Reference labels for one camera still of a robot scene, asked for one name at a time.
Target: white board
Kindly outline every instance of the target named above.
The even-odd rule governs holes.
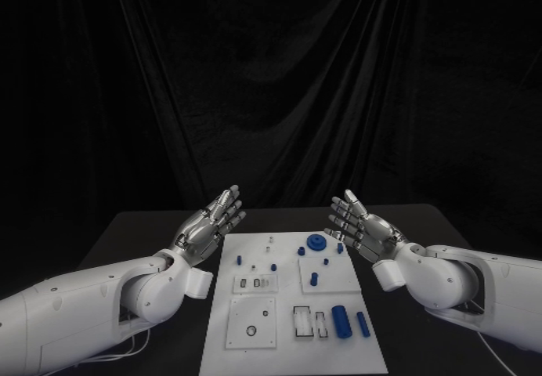
[[[285,376],[317,374],[386,374],[375,328],[362,298],[362,289],[357,281],[352,281],[353,266],[347,252],[336,251],[336,239],[323,232],[318,233],[327,240],[323,251],[311,251],[305,240],[313,233],[239,233],[226,235],[220,269],[216,278],[215,298],[210,310],[210,320],[206,332],[206,346],[200,363],[200,376]],[[298,256],[297,249],[304,247],[304,256]],[[323,259],[330,263],[324,268]],[[314,291],[304,291],[307,276],[316,267],[318,284]],[[239,276],[277,275],[278,292],[258,292],[251,288],[245,293],[233,293],[233,283],[239,283]],[[331,277],[341,278],[334,284],[327,281]],[[262,304],[267,299],[272,303],[265,309]],[[249,309],[242,309],[248,318],[239,317],[239,310],[232,306],[248,304]],[[268,311],[274,318],[262,315]],[[295,338],[294,307],[310,307],[310,319],[314,337]],[[331,307],[344,306],[352,327],[352,337],[339,338],[333,324]],[[323,312],[326,317],[327,338],[320,338],[316,313]],[[363,312],[370,331],[370,337],[362,336],[356,313]],[[255,326],[255,335],[248,335],[248,327]],[[274,341],[274,346],[261,348],[255,338],[262,334],[267,342]],[[238,348],[228,348],[229,338],[241,341]]]

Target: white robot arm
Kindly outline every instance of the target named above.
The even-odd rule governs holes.
[[[194,268],[245,212],[238,186],[186,220],[154,256],[60,275],[0,301],[0,375],[79,363],[164,322],[184,295],[206,298],[212,273]],[[131,315],[120,316],[121,305]]]
[[[542,353],[542,261],[468,249],[411,243],[396,227],[369,214],[352,191],[333,197],[340,218],[330,220],[353,235],[326,229],[373,263],[385,291],[406,286],[425,311],[520,349]],[[484,309],[471,301],[483,275]]]

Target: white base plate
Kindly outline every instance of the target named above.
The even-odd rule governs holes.
[[[318,233],[327,240],[323,251],[311,251],[305,245],[308,235]],[[336,251],[337,241],[323,232],[313,233],[239,233],[226,235],[222,250],[220,269],[216,279],[215,298],[212,303],[210,320],[206,332],[206,347],[200,363],[200,376],[285,376],[317,374],[386,374],[376,333],[365,306],[362,292],[343,291],[318,294],[304,293],[300,276],[300,259],[330,259],[326,273],[321,274],[321,288],[324,288],[326,274],[331,275],[331,268],[343,265],[352,269],[352,261],[344,251]],[[304,247],[304,256],[297,255],[298,247]],[[277,271],[271,271],[271,264],[277,264]],[[277,293],[233,294],[235,276],[249,274],[277,274]],[[230,322],[232,300],[242,298],[274,298],[275,301],[275,348],[269,349],[228,349],[228,323]],[[329,338],[321,340],[317,335],[310,340],[295,340],[294,337],[294,306],[308,306],[311,319],[316,312],[326,314]],[[336,336],[331,307],[344,306],[352,326],[352,337],[341,339]],[[356,313],[363,312],[370,337],[362,336]]]

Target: blue round disc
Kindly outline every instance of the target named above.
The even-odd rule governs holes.
[[[321,251],[326,248],[326,245],[327,245],[326,238],[317,233],[313,233],[307,237],[307,246],[311,250]]]

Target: dark table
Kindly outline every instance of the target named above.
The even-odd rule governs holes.
[[[435,207],[427,204],[372,206],[402,231],[411,241],[424,246],[445,244],[468,248],[452,225]],[[330,208],[248,209],[248,216],[235,233],[317,231],[333,227],[327,219]],[[150,256],[170,245],[179,225],[192,211],[134,211],[118,214],[83,259],[79,269]],[[220,248],[199,264],[218,275]],[[385,293],[370,269],[372,264],[350,251],[362,285],[362,294],[376,331],[378,342],[391,375],[509,374],[487,351],[477,334],[425,313],[402,287]],[[206,340],[215,281],[206,300],[186,298],[171,319],[151,330],[147,349],[135,356],[108,363],[82,364],[58,374],[160,376],[199,374]],[[539,374],[542,355],[516,349],[491,338],[487,342],[513,371],[525,376]],[[109,353],[124,352],[121,344]]]

